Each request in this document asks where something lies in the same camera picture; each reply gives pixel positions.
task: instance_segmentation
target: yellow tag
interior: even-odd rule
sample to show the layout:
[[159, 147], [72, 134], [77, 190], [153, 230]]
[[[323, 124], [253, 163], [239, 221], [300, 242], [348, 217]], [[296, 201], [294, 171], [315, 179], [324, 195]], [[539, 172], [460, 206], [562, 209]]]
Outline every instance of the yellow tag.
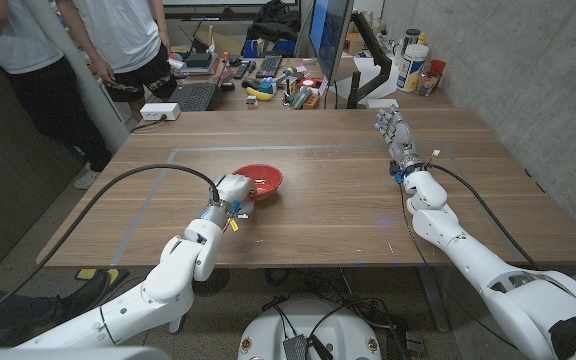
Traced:
[[232, 226], [232, 231], [239, 230], [239, 226], [237, 226], [237, 223], [235, 222], [235, 220], [228, 219], [228, 222], [230, 223], [230, 226]]

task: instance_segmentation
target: power strip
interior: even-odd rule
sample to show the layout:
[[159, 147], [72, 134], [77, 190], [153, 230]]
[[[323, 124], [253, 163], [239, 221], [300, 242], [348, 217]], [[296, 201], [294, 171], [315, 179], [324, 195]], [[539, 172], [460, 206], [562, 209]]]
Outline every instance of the power strip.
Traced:
[[146, 104], [139, 110], [144, 120], [157, 121], [161, 119], [162, 115], [166, 115], [166, 120], [177, 120], [177, 116], [181, 114], [179, 104], [177, 103], [158, 103]]

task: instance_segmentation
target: red bowl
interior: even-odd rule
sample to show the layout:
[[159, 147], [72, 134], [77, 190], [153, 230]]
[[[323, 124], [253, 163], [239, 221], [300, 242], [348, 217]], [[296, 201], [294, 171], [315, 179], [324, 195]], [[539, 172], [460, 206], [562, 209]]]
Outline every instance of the red bowl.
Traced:
[[255, 180], [257, 194], [251, 195], [253, 201], [269, 198], [277, 192], [281, 181], [284, 179], [281, 171], [274, 166], [264, 164], [247, 165], [233, 172], [235, 175], [244, 175]]

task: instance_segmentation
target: banana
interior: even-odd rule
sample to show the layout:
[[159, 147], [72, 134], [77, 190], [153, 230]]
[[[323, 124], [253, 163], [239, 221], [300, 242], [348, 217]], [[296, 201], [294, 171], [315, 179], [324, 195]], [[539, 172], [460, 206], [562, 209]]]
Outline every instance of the banana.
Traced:
[[273, 98], [272, 94], [262, 93], [261, 91], [257, 91], [251, 87], [247, 87], [246, 92], [248, 93], [248, 95], [255, 95], [257, 97], [257, 100], [268, 101], [272, 100]]

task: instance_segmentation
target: keyboard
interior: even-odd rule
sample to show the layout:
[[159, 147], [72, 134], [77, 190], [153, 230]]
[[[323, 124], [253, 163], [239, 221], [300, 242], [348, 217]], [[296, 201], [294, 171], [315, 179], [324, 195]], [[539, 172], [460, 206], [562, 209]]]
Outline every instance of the keyboard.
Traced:
[[275, 77], [279, 71], [279, 66], [281, 64], [281, 55], [268, 55], [264, 58], [264, 61], [259, 66], [259, 70], [255, 74], [257, 79], [265, 77]]
[[215, 83], [183, 85], [172, 93], [168, 102], [178, 103], [181, 111], [206, 111], [216, 89]]
[[248, 71], [248, 63], [243, 63], [241, 65], [239, 65], [239, 68], [237, 69], [237, 72], [235, 73], [235, 76], [233, 76], [235, 79], [241, 79], [244, 77], [244, 75], [246, 75], [246, 71]]

